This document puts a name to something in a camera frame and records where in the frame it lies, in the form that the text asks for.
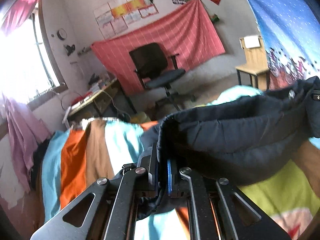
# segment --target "window sill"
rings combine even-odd
[[[68,90],[67,85],[61,85],[56,88],[54,88],[54,91],[56,93],[62,93],[64,91]],[[49,91],[43,95],[40,95],[39,97],[33,99],[31,102],[28,103],[28,106],[31,111],[34,111],[37,109],[39,106],[43,105],[47,101],[49,101],[51,98],[53,98],[56,94],[52,91]],[[9,132],[8,128],[8,122],[7,120],[4,120],[3,123],[0,124],[0,140]]]

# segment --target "yellow-green fabric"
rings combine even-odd
[[[291,160],[271,178],[240,189],[269,216],[304,207],[314,216],[320,207],[306,176]]]

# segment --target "window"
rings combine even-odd
[[[7,131],[1,107],[3,92],[31,110],[67,90],[44,26],[41,0],[30,18],[7,37],[0,32],[0,139]]]

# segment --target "chair base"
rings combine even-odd
[[[180,108],[177,104],[178,102],[184,102],[188,100],[190,100],[191,102],[196,101],[196,97],[194,95],[179,95],[177,92],[171,94],[168,87],[165,87],[165,93],[167,95],[166,98],[162,98],[156,101],[156,109],[159,109],[164,105],[172,104],[177,109],[177,111],[180,111]]]

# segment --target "white wall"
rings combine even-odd
[[[86,78],[80,78],[80,75],[70,65],[70,61],[79,61],[76,52],[70,57],[67,57],[63,44],[78,46],[76,37],[72,28],[72,24],[68,18],[68,14],[65,10],[64,0],[42,0],[44,23],[47,31],[47,35],[50,41],[52,52],[57,61],[58,67],[64,77],[69,90],[62,95],[55,96],[48,102],[37,108],[33,113],[37,118],[41,118],[49,128],[51,132],[56,130],[64,130],[65,126],[62,124],[64,116],[64,110],[60,105],[60,98],[63,98],[64,105],[67,106],[71,100],[78,95],[70,93],[70,91],[76,91],[78,93],[84,93],[86,88]],[[60,41],[56,36],[56,32],[59,28],[66,30],[68,37],[65,41]],[[35,207],[30,204],[31,196],[25,195],[24,190],[19,183],[12,166],[11,151],[9,144],[9,136],[6,135],[0,141],[0,202],[11,219],[12,224],[22,234],[25,239],[30,237],[33,232],[34,221],[36,217],[34,214],[25,214],[26,217],[17,214],[17,212],[26,212],[30,206],[31,210]]]
[[[93,10],[108,1],[110,0],[65,0],[69,18],[81,47],[90,46],[94,41],[103,39],[94,18]],[[210,0],[202,1],[210,14],[217,14],[220,18],[220,22],[216,23],[215,27],[226,49],[226,54],[214,57],[175,82],[173,88],[180,92],[186,92],[202,84],[209,84],[234,73],[236,65],[245,63],[239,37],[259,33],[255,17],[247,0],[221,0],[219,6]],[[155,21],[177,7],[171,0],[154,0],[154,3],[159,14],[129,25],[127,31]],[[143,110],[148,104],[163,96],[165,96],[163,89],[159,89],[133,96],[132,100],[137,109]]]

